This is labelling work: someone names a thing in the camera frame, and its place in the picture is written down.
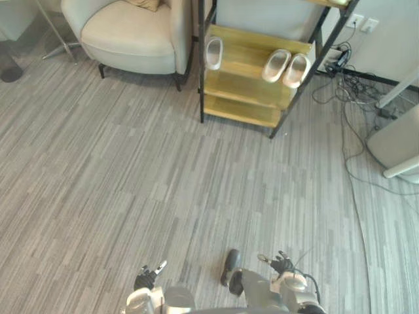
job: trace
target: armchair leg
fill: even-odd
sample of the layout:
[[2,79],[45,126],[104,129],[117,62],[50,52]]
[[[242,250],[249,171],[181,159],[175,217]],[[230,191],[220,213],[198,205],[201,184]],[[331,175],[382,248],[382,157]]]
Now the armchair leg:
[[178,91],[178,92],[181,92],[181,91],[182,91],[182,89],[181,89],[181,82],[180,82],[180,80],[179,80],[179,76],[178,76],[178,74],[177,74],[177,73],[173,73],[173,74],[172,74],[172,78],[173,78],[173,80],[175,81],[175,85],[176,85],[176,89],[177,89],[177,91]]
[[100,63],[98,67],[99,67],[100,77],[104,79],[105,73],[103,72],[103,68],[105,67],[105,65],[103,63]]

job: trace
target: chair leg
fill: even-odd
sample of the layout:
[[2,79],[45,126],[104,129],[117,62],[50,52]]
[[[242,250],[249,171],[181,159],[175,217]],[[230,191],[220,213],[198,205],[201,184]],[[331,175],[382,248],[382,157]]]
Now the chair leg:
[[172,74],[172,78],[173,78],[173,80],[175,81],[177,91],[178,91],[178,92],[181,92],[181,91],[182,91],[182,89],[181,89],[181,83],[180,83],[180,81],[179,81],[178,74],[177,74],[177,73],[173,73],[173,74]]
[[189,52],[188,64],[186,66],[185,73],[183,73],[183,74],[175,73],[175,75],[177,76],[177,79],[178,79],[178,81],[180,82],[181,85],[186,84],[186,82],[188,81],[188,78],[189,78],[189,73],[191,72],[193,52],[194,52],[194,45],[193,44],[194,43],[192,43],[191,51]]
[[100,77],[104,79],[105,73],[103,72],[103,68],[105,67],[105,65],[103,63],[100,63],[98,67],[99,67]]

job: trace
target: pillow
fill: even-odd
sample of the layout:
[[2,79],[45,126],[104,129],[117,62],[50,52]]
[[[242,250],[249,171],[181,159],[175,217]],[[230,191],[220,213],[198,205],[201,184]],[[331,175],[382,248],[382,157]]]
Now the pillow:
[[137,7],[145,8],[147,10],[156,12],[160,4],[160,0],[126,0],[127,2],[136,5]]

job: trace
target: electrical cable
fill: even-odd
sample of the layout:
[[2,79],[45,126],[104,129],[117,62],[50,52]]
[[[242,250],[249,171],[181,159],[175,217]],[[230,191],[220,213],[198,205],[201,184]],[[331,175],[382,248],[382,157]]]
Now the electrical cable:
[[346,168],[346,171],[348,172],[348,174],[349,174],[349,176],[351,176],[351,178],[353,178],[353,179],[355,179],[355,180],[357,180],[357,181],[360,181],[360,182],[363,182],[363,183],[368,183],[368,184],[370,184],[370,185],[373,185],[373,186],[376,186],[376,187],[379,187],[379,188],[381,188],[381,189],[383,189],[383,190],[385,190],[385,191],[387,191],[387,192],[389,192],[389,193],[392,193],[392,194],[395,194],[395,195],[399,195],[399,196],[413,196],[413,195],[419,195],[419,192],[415,192],[415,193],[400,193],[400,192],[395,192],[395,191],[393,191],[393,190],[390,190],[389,188],[386,188],[385,186],[382,186],[382,185],[380,185],[380,184],[377,184],[377,183],[374,183],[374,182],[371,182],[371,181],[366,181],[366,180],[363,180],[363,179],[361,179],[361,178],[359,178],[359,177],[356,177],[351,171],[350,171],[350,169],[349,169],[349,165],[348,165],[348,162],[351,160],[351,159],[354,159],[354,158],[356,158],[356,157],[358,157],[358,156],[360,156],[360,155],[362,155],[364,152],[365,152],[365,147],[366,147],[366,145],[365,145],[365,143],[364,143],[364,140],[361,138],[361,136],[358,134],[358,132],[356,132],[355,131],[355,129],[354,129],[354,127],[350,124],[350,122],[349,122],[349,119],[348,119],[348,116],[346,115],[346,104],[343,104],[343,107],[344,107],[344,117],[345,117],[345,121],[346,121],[346,123],[347,123],[347,125],[349,126],[349,128],[351,129],[351,131],[352,131],[352,133],[358,138],[358,140],[359,140],[359,142],[361,143],[361,146],[362,146],[362,149],[361,149],[361,151],[360,152],[358,152],[357,154],[354,154],[354,155],[351,155],[351,156],[349,156],[349,157],[345,157],[345,168]]
[[350,41],[351,39],[352,39],[352,37],[355,35],[355,32],[356,32],[356,22],[354,21],[353,22],[353,25],[354,25],[354,30],[352,31],[352,34],[349,36],[349,38],[348,39],[346,39],[345,41],[342,41],[340,44],[342,44],[342,43],[347,43],[348,41]]
[[407,99],[407,98],[405,98],[405,97],[403,97],[402,95],[397,95],[397,96],[399,96],[400,98],[402,98],[402,99],[404,99],[405,101],[408,101],[409,103],[411,103],[412,105],[417,105],[415,102],[413,102],[413,101],[411,101],[411,100],[409,100],[409,99]]
[[317,281],[309,273],[304,273],[303,276],[305,278],[310,278],[313,281],[314,287],[316,289],[316,294],[317,294],[317,302],[319,302],[319,304],[321,304],[320,290],[319,290],[319,285],[317,284]]
[[315,90],[313,90],[313,92],[312,92],[312,99],[313,99],[316,103],[320,103],[320,104],[322,104],[322,105],[325,105],[325,104],[329,103],[331,100],[333,100],[334,98],[336,98],[336,95],[334,95],[334,96],[330,97],[328,100],[322,101],[322,100],[318,100],[318,99],[316,99],[316,97],[314,97],[314,94],[315,94],[316,92],[318,92],[319,90],[322,90],[322,89],[324,89],[326,86],[330,85],[330,84],[332,83],[332,81],[333,81],[333,78],[330,78],[330,81],[329,81],[328,83],[326,83],[326,84],[324,84],[324,85],[321,85],[319,88],[316,88]]
[[[345,157],[345,133],[344,133],[344,124],[343,124],[343,116],[344,115],[347,118],[347,116],[346,116],[346,104],[343,104],[343,106],[341,107],[340,121],[341,121],[341,124],[342,124],[342,127],[341,127],[341,130],[342,130],[342,155],[343,155],[343,158],[344,158],[346,171],[349,174],[350,172],[348,171],[348,167],[347,167],[347,160],[348,159]],[[359,156],[360,154],[362,154],[363,151],[364,151],[364,146],[362,148],[362,151],[357,153],[356,156]],[[354,183],[351,180],[351,176],[349,176],[348,178],[349,178],[349,182],[350,182],[350,186],[351,186],[352,199],[354,201],[355,214],[356,214],[356,218],[357,218],[358,228],[359,228],[359,231],[361,233],[362,247],[363,247],[363,251],[364,251],[363,255],[364,255],[364,263],[365,263],[365,272],[367,273],[369,313],[373,314],[373,307],[372,307],[372,304],[371,304],[371,286],[370,286],[370,278],[369,278],[369,271],[368,271],[367,245],[365,244],[365,235],[364,235],[364,232],[362,230],[361,218],[359,216],[358,204],[356,202]]]

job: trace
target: armchair cushion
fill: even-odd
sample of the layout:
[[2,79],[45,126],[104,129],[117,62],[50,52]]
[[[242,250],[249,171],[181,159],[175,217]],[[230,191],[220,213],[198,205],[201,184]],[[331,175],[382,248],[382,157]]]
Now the armchair cushion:
[[175,72],[170,8],[156,12],[116,1],[99,10],[83,27],[81,43],[111,67],[148,74]]
[[158,6],[160,5],[160,0],[126,0],[126,1],[131,3],[132,5],[145,8],[153,12],[156,12]]

